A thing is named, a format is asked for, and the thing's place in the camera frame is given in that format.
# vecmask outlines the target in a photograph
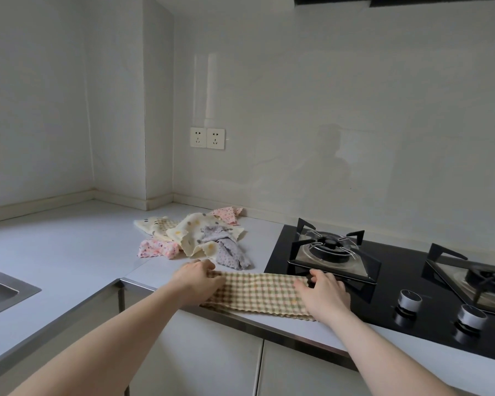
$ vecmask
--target black glass cooktop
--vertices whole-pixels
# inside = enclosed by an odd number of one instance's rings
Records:
[[[271,254],[266,273],[289,274],[288,260],[292,243],[297,240],[297,228],[285,225]],[[495,315],[488,314],[479,333],[461,331],[457,314],[464,302],[434,273],[426,262],[427,253],[363,240],[360,250],[382,262],[375,285],[358,296],[359,286],[347,281],[351,310],[363,321],[393,331],[417,336],[446,346],[495,359]],[[442,263],[455,264],[454,258],[441,257]],[[421,297],[415,316],[400,315],[400,291],[409,290]]]

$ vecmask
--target person's right hand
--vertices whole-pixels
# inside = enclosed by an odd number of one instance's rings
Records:
[[[213,269],[209,259],[192,260],[172,275],[169,283],[180,291],[182,305],[200,305],[224,286],[225,277],[207,277],[207,271]]]
[[[326,325],[341,313],[350,313],[350,295],[345,284],[337,281],[333,274],[311,269],[312,282],[315,287],[310,289],[300,280],[294,282],[295,289],[301,296],[306,310],[312,316]]]

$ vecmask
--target white wall socket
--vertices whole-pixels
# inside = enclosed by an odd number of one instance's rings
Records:
[[[225,129],[207,128],[207,148],[219,150],[225,148]]]
[[[207,147],[207,130],[205,128],[191,128],[191,147]]]

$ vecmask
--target sink rim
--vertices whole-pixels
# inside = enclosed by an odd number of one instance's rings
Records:
[[[0,302],[0,313],[7,310],[9,307],[20,303],[21,301],[31,297],[42,289],[37,286],[30,285],[20,279],[13,278],[5,273],[0,272],[0,285],[6,286],[10,289],[17,291],[17,294],[13,297]]]

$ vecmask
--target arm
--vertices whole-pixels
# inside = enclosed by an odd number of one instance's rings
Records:
[[[331,273],[311,270],[315,287],[295,287],[306,309],[334,331],[374,396],[455,396],[455,392],[350,311],[345,284]]]
[[[10,396],[123,394],[174,313],[203,303],[224,285],[223,277],[207,278],[214,268],[209,260],[186,264],[169,283],[86,334]]]

